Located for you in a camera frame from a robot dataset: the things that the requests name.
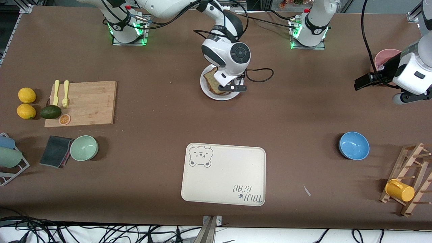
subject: yellow lemon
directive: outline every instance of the yellow lemon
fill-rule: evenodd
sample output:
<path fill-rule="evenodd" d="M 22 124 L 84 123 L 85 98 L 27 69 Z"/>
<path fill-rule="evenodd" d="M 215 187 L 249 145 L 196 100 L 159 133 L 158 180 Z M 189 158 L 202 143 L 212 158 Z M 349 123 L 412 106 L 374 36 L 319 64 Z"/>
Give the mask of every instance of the yellow lemon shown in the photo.
<path fill-rule="evenodd" d="M 22 88 L 18 92 L 18 98 L 22 103 L 33 103 L 36 100 L 36 93 L 30 88 Z"/>
<path fill-rule="evenodd" d="M 16 113 L 26 120 L 31 120 L 36 116 L 36 110 L 29 104 L 21 104 L 16 108 Z"/>

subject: brown tabletop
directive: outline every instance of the brown tabletop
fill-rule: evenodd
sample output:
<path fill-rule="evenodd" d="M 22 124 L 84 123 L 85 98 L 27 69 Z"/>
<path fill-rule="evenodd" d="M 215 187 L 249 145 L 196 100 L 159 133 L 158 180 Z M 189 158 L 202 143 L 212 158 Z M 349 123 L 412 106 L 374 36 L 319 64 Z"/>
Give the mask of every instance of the brown tabletop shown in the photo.
<path fill-rule="evenodd" d="M 267 13 L 251 16 L 284 23 Z M 46 6 L 22 17 L 0 68 L 0 131 L 17 141 L 31 167 L 0 187 L 1 206 L 70 221 L 190 225 L 201 224 L 202 215 L 222 215 L 228 226 L 432 228 L 432 207 L 419 205 L 406 218 L 398 203 L 378 201 L 401 146 L 432 142 L 432 103 L 395 105 L 397 90 L 386 87 L 354 91 L 354 80 L 370 67 L 360 14 L 334 16 L 325 51 L 291 50 L 286 29 L 251 20 L 242 38 L 251 48 L 249 68 L 270 67 L 275 75 L 247 82 L 246 93 L 225 102 L 200 88 L 208 63 L 203 39 L 192 30 L 210 30 L 207 16 L 187 12 L 151 31 L 146 47 L 111 46 L 102 20 L 98 9 Z M 402 14 L 370 14 L 365 24 L 374 54 L 420 37 Z M 20 119 L 18 90 L 36 89 L 40 110 L 56 79 L 116 80 L 114 124 L 44 128 L 43 119 Z M 366 159 L 339 153 L 337 140 L 347 131 L 368 138 Z M 49 135 L 85 134 L 100 144 L 93 161 L 39 165 Z M 192 142 L 263 148 L 265 204 L 184 201 L 184 154 Z"/>

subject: bread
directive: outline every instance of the bread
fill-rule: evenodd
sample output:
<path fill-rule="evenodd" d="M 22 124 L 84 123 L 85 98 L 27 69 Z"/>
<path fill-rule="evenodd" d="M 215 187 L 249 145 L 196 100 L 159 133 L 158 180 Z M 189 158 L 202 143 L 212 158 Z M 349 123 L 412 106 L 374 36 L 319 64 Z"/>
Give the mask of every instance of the bread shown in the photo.
<path fill-rule="evenodd" d="M 219 87 L 219 82 L 215 79 L 214 74 L 217 71 L 217 67 L 213 68 L 210 72 L 204 74 L 204 78 L 207 81 L 207 85 L 210 89 L 210 91 L 216 95 L 221 95 L 224 93 L 229 93 L 226 91 L 219 91 L 218 87 Z"/>

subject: bear face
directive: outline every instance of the bear face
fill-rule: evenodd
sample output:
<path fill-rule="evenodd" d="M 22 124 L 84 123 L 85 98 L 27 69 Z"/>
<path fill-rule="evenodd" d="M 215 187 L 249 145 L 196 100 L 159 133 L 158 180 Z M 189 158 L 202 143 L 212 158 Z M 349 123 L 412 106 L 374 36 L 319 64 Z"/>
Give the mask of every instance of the bear face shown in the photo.
<path fill-rule="evenodd" d="M 213 156 L 213 150 L 204 146 L 192 147 L 189 150 L 189 156 L 191 157 L 189 160 L 190 166 L 204 165 L 204 167 L 208 168 L 212 165 L 210 160 Z"/>

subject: wooden cutting board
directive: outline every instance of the wooden cutting board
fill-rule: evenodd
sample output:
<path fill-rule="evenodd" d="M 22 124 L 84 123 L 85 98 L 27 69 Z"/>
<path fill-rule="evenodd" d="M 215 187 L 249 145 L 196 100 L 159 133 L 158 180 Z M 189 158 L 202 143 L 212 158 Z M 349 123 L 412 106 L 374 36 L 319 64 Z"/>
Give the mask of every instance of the wooden cutting board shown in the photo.
<path fill-rule="evenodd" d="M 69 105 L 63 108 L 64 86 L 61 83 L 58 91 L 58 107 L 62 114 L 69 114 L 70 123 L 60 125 L 58 119 L 47 119 L 46 128 L 71 127 L 85 125 L 113 124 L 116 81 L 101 81 L 69 84 Z M 50 105 L 54 101 L 54 85 L 51 89 Z"/>

